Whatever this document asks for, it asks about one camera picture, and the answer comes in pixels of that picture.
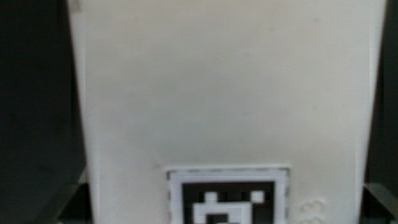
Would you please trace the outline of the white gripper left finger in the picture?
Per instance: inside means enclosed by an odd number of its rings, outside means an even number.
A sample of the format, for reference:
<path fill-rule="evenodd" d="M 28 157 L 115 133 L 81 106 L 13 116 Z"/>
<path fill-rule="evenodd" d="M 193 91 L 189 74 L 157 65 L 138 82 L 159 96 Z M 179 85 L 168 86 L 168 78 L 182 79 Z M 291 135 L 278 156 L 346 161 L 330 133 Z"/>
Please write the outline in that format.
<path fill-rule="evenodd" d="M 77 181 L 58 189 L 28 224 L 93 224 L 86 171 L 81 171 Z"/>

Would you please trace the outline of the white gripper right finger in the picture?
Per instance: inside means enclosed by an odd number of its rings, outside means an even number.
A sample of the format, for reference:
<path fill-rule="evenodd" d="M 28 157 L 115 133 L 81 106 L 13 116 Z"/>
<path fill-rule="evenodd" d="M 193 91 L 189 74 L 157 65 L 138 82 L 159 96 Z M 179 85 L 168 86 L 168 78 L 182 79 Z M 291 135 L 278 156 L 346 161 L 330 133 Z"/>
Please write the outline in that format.
<path fill-rule="evenodd" d="M 398 224 L 398 197 L 379 183 L 363 184 L 360 224 Z"/>

